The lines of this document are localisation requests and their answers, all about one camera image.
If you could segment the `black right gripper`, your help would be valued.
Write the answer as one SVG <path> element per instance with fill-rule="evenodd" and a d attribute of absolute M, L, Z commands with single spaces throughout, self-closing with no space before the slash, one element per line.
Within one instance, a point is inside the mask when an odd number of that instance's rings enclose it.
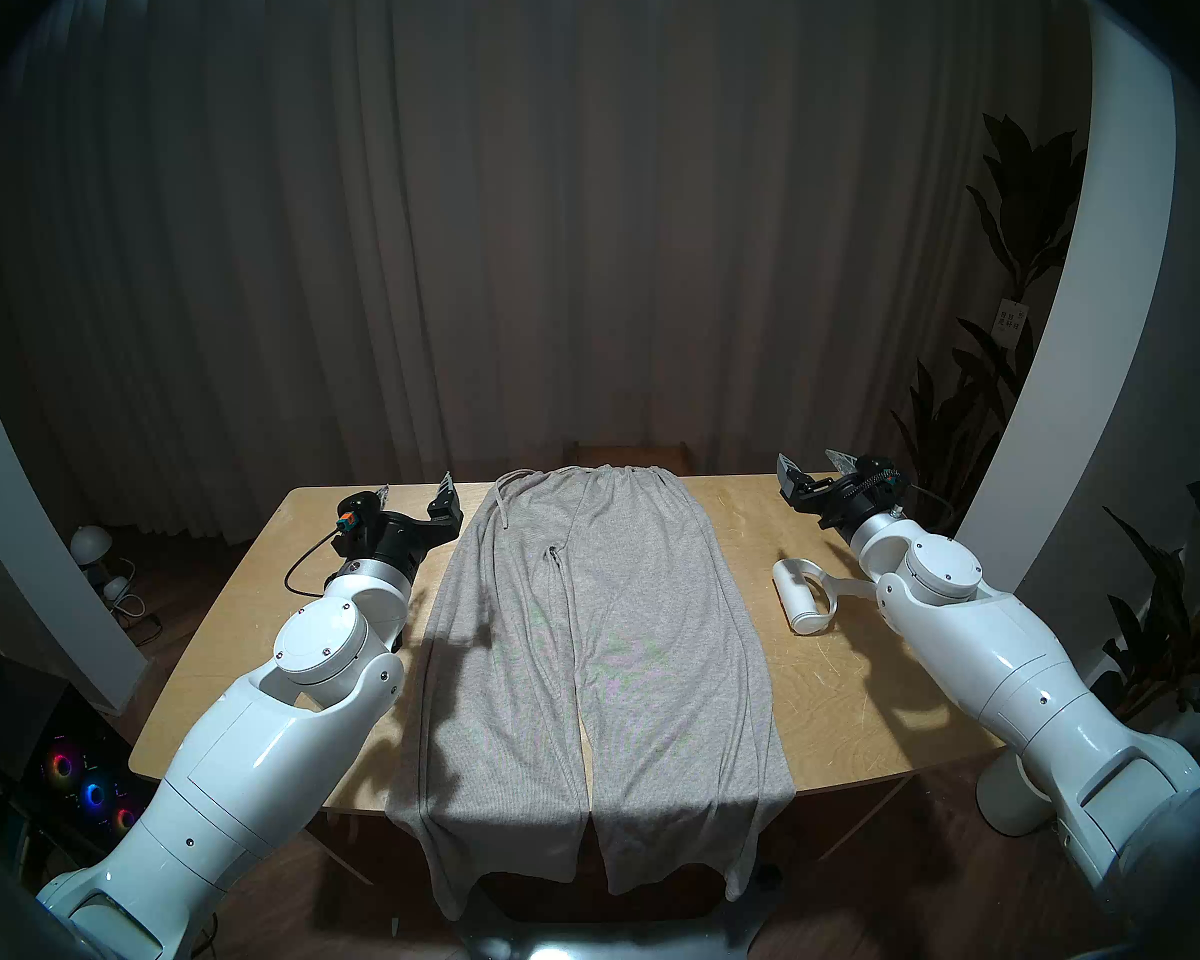
<path fill-rule="evenodd" d="M 826 449 L 824 457 L 838 474 L 860 470 L 854 454 Z M 775 475 L 782 499 L 797 514 L 816 516 L 822 530 L 859 530 L 868 520 L 895 514 L 901 508 L 901 475 L 847 475 L 814 481 L 785 454 L 776 454 Z"/>

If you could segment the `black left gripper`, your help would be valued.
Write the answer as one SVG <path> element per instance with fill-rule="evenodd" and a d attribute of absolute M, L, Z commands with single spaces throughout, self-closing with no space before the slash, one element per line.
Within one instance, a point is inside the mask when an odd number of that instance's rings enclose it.
<path fill-rule="evenodd" d="M 390 485 L 374 492 L 378 508 L 388 508 Z M 431 551 L 455 542 L 463 526 L 460 496 L 451 472 L 445 472 L 428 503 L 426 521 L 386 510 L 361 510 L 349 523 L 349 562 L 380 562 L 406 580 L 415 580 Z"/>

